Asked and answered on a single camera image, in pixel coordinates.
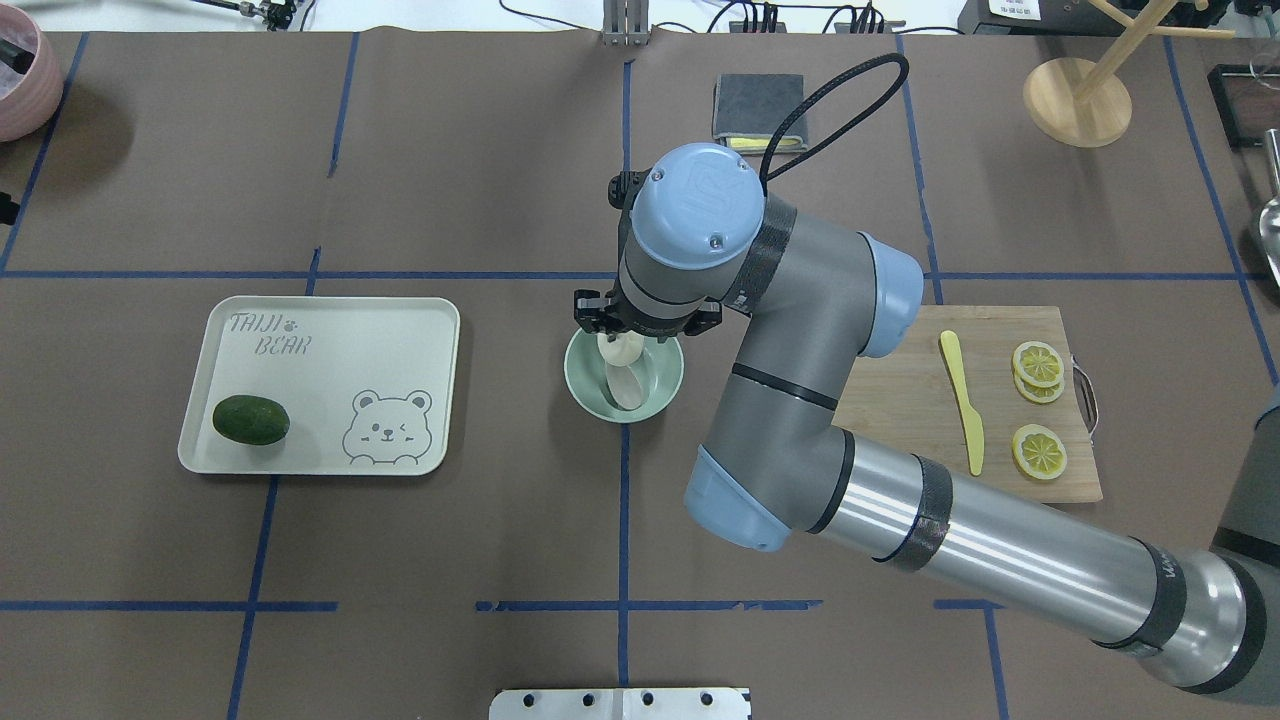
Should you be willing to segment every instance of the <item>green bowl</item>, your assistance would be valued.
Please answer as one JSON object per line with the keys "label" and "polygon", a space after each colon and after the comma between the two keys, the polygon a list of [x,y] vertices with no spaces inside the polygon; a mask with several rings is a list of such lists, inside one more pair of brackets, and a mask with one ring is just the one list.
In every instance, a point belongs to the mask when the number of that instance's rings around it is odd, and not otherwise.
{"label": "green bowl", "polygon": [[648,420],[671,404],[685,379],[685,354],[680,341],[669,338],[659,343],[657,338],[644,338],[644,351],[631,368],[645,388],[644,405],[635,410],[622,410],[613,405],[604,379],[604,357],[595,336],[573,333],[564,351],[564,383],[573,400],[584,410],[611,423],[639,423]]}

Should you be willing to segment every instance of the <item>pink bowl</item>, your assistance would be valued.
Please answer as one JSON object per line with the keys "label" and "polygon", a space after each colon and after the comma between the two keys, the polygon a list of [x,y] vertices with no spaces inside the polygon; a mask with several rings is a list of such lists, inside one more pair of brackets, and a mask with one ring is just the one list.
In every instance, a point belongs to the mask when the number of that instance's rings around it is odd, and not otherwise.
{"label": "pink bowl", "polygon": [[[10,41],[18,41],[31,33],[36,35],[33,50],[36,61],[18,85],[9,91],[0,91],[0,142],[9,142],[32,133],[49,122],[63,99],[63,70],[49,44],[36,23],[18,8],[0,5],[0,35]],[[13,74],[0,65],[0,72]]]}

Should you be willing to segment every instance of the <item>cartoon bear face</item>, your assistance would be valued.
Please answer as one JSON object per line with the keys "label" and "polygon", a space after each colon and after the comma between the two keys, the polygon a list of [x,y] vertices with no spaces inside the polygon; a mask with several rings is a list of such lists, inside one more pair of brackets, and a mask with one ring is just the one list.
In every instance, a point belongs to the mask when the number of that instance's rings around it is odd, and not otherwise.
{"label": "cartoon bear face", "polygon": [[431,409],[431,396],[426,392],[383,398],[366,389],[356,396],[351,406],[356,416],[342,436],[342,448],[351,456],[352,465],[417,465],[417,459],[430,450],[431,430],[426,427],[426,411]]}

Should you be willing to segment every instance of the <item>wooden cutting board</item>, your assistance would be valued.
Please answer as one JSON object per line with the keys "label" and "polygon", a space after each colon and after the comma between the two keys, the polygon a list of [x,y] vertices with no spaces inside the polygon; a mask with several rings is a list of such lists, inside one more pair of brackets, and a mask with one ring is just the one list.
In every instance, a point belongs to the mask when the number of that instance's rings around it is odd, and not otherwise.
{"label": "wooden cutting board", "polygon": [[[1075,398],[1070,368],[1062,396],[1048,405],[1024,400],[1014,386],[1014,348],[1029,340],[1051,345],[1070,365],[1071,348],[1057,307],[920,307],[915,324],[892,355],[854,363],[833,424],[937,460],[952,474],[968,474],[960,410],[938,346],[938,334],[945,329],[960,336],[969,400],[982,414],[986,430],[986,457],[978,480],[1038,502],[1102,500],[1093,443]],[[1014,432],[1028,423],[1050,428],[1066,443],[1066,471],[1056,480],[1032,480],[1014,464]]]}

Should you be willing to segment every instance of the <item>dark green avocado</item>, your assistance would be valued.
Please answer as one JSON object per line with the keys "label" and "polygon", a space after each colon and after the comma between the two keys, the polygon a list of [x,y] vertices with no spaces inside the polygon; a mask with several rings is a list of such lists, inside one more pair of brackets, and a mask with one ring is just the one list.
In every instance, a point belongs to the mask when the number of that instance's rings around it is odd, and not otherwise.
{"label": "dark green avocado", "polygon": [[214,429],[244,445],[271,445],[289,432],[289,414],[274,400],[233,395],[214,407]]}

